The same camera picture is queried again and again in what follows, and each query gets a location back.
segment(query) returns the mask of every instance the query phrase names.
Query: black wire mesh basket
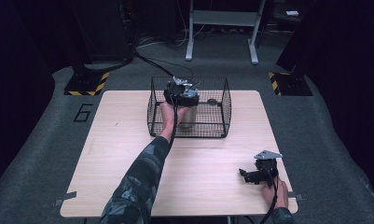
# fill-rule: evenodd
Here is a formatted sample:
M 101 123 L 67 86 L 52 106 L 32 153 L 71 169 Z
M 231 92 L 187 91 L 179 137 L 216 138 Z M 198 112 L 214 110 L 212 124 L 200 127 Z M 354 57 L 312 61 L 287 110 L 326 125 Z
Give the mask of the black wire mesh basket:
M 164 90 L 171 77 L 152 77 L 151 96 L 147 109 L 149 134 L 157 136 L 163 127 L 160 104 L 165 102 Z M 177 126 L 175 137 L 225 138 L 231 118 L 228 80 L 225 77 L 193 77 L 199 83 L 199 104 L 192 106 Z

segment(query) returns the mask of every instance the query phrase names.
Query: person's right arm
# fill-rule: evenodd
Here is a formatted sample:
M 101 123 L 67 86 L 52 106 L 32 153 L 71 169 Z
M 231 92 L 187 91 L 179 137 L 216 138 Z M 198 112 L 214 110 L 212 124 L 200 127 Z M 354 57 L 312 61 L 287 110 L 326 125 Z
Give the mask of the person's right arm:
M 274 224 L 295 224 L 295 220 L 288 210 L 288 187 L 279 177 L 274 178 L 277 186 L 277 202 L 271 213 L 271 219 Z M 274 196 L 274 187 L 266 185 L 263 189 L 263 195 L 267 204 L 271 205 Z

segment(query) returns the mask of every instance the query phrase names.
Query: person's right hand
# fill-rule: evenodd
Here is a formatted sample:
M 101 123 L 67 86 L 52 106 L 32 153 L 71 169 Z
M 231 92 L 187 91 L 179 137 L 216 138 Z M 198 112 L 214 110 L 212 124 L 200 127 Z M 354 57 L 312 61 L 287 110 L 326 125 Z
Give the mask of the person's right hand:
M 286 207 L 288 208 L 288 186 L 283 182 L 280 177 L 274 177 L 274 184 L 277 186 L 277 203 L 274 205 L 274 208 Z M 271 205 L 274 197 L 274 186 L 269 188 L 268 185 L 265 185 L 263 188 L 263 196 L 268 205 Z

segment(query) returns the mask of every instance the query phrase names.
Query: sleeve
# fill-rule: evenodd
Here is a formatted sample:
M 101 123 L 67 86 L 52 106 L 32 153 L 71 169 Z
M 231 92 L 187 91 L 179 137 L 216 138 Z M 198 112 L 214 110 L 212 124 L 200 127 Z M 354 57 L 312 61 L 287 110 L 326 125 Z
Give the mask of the sleeve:
M 271 213 L 271 220 L 274 224 L 296 224 L 289 210 L 285 207 L 279 207 Z
M 169 143 L 161 136 L 144 148 L 105 206 L 102 224 L 149 223 L 168 153 Z

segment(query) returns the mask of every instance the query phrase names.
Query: metal stand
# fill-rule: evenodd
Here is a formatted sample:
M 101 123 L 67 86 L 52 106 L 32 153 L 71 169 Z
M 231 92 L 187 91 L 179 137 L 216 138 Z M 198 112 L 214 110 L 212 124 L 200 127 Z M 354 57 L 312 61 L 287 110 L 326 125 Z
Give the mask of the metal stand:
M 193 54 L 193 25 L 194 24 L 212 24 L 212 25 L 233 25 L 233 26 L 251 26 L 254 27 L 253 34 L 248 39 L 248 48 L 250 49 L 251 63 L 258 64 L 256 55 L 256 34 L 259 28 L 263 7 L 266 0 L 261 0 L 258 12 L 230 12 L 230 11 L 207 11 L 193 10 L 193 0 L 190 0 L 189 10 L 189 40 L 187 43 L 186 60 L 192 60 Z

